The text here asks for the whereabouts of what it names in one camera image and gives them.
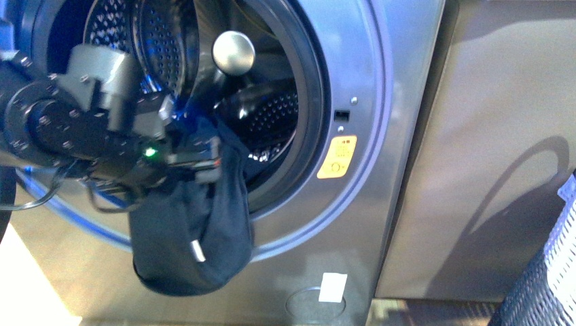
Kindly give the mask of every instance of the yellow warning label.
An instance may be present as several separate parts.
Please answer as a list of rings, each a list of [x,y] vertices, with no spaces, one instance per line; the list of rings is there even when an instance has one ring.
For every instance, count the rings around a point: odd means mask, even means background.
[[[348,171],[348,166],[356,149],[356,136],[334,137],[328,154],[318,171],[318,179],[341,178]]]

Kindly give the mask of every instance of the robotic arm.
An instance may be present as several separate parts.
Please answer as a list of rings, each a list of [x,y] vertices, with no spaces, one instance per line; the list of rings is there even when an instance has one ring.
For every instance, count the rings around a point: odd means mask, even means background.
[[[25,54],[2,52],[0,165],[59,168],[59,178],[137,196],[161,183],[170,168],[214,182],[219,139],[188,139],[172,119],[172,96],[142,96],[141,74],[135,58],[106,47],[77,46],[67,73],[49,76]],[[184,151],[182,139],[191,144]]]

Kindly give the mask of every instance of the silver knob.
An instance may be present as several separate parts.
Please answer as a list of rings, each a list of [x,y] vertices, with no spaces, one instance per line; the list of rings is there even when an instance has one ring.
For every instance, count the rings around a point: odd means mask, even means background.
[[[254,65],[256,50],[246,35],[236,31],[227,31],[216,38],[212,47],[212,57],[222,72],[240,76],[247,73]]]

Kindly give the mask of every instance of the black cloth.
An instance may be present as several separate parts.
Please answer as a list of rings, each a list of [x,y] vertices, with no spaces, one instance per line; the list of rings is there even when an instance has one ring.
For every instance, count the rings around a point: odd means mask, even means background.
[[[152,291],[202,295],[220,289],[250,261],[252,233],[243,168],[248,151],[222,123],[198,120],[195,135],[221,139],[220,179],[197,184],[179,171],[130,213],[134,270]],[[191,243],[198,240],[206,261]]]
[[[16,197],[16,172],[9,166],[0,166],[0,203],[14,205]],[[10,222],[10,211],[0,211],[0,243]]]

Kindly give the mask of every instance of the white label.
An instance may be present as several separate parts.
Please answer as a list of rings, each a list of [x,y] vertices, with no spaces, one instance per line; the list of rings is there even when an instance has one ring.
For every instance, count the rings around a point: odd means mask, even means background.
[[[324,273],[322,276],[322,285],[320,285],[320,302],[342,302],[344,288],[348,274]]]
[[[192,253],[194,253],[194,258],[198,263],[203,263],[206,261],[206,257],[204,257],[204,252],[202,251],[202,247],[200,247],[200,242],[198,240],[194,240],[190,243],[192,248]]]

